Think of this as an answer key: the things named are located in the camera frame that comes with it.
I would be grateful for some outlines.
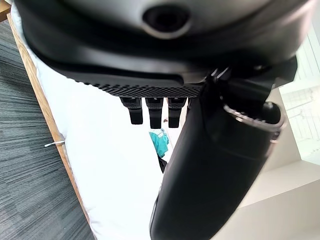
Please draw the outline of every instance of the gray carpet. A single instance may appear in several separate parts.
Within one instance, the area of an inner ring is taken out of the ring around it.
[[[0,240],[93,240],[7,21],[0,23]]]

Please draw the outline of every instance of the teal fabric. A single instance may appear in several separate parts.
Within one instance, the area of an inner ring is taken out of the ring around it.
[[[164,129],[153,129],[149,132],[152,139],[153,145],[155,147],[156,153],[160,158],[165,156],[168,151],[167,145],[169,144],[169,138]]]

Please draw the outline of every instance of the white cable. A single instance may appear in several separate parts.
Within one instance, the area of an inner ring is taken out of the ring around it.
[[[63,141],[55,141],[53,143],[49,143],[49,144],[44,145],[44,147],[46,148],[46,147],[49,147],[49,146],[54,145],[54,144],[63,144],[64,142],[65,142],[64,140]]]

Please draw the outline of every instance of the wooden bed frame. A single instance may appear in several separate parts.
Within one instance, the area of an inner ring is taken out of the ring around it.
[[[11,11],[11,5],[5,0],[0,0],[0,23],[7,19],[7,14]]]
[[[41,111],[42,111],[43,116],[45,118],[46,124],[49,127],[49,130],[51,132],[52,138],[53,138],[53,140],[55,142],[64,141],[65,139],[63,138],[63,136],[58,131],[56,122],[55,122],[55,120],[53,118],[53,115],[51,113],[51,110],[50,110],[50,107],[48,105],[46,96],[45,96],[44,92],[42,91],[41,85],[40,85],[39,80],[37,78],[37,69],[36,69],[33,61],[31,60],[31,57],[30,57],[26,47],[24,46],[22,40],[20,39],[20,37],[18,35],[18,32],[17,32],[17,30],[15,28],[15,25],[14,25],[14,22],[12,20],[12,17],[11,17],[10,13],[7,14],[7,19],[9,21],[9,24],[10,24],[10,27],[11,27],[11,30],[12,30],[12,33],[13,33],[17,48],[18,48],[18,50],[20,52],[20,55],[21,55],[21,58],[22,58],[26,73],[27,73],[27,75],[28,75],[28,77],[30,79],[33,91],[34,91],[36,99],[37,99],[37,101],[38,101],[38,103],[40,105],[40,108],[41,108]],[[84,212],[85,218],[86,218],[87,222],[90,223],[88,214],[86,212],[86,209],[84,208],[81,196],[79,194],[79,190],[78,190],[77,184],[75,182],[74,175],[73,175],[72,170],[70,168],[69,159],[68,159],[68,155],[67,155],[67,152],[66,152],[66,147],[65,147],[64,144],[56,144],[56,148],[58,149],[58,152],[60,154],[61,160],[62,160],[63,165],[64,165],[64,167],[66,169],[66,172],[67,172],[67,174],[69,176],[69,179],[71,181],[71,184],[73,186],[75,194],[76,194],[76,196],[77,196],[77,198],[78,198],[78,200],[80,202],[80,205],[81,205],[81,208],[82,208],[82,210]]]

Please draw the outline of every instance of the camera lens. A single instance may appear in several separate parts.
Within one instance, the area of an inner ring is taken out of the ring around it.
[[[161,5],[148,9],[142,20],[148,34],[161,39],[172,39],[188,31],[190,13],[177,5]]]

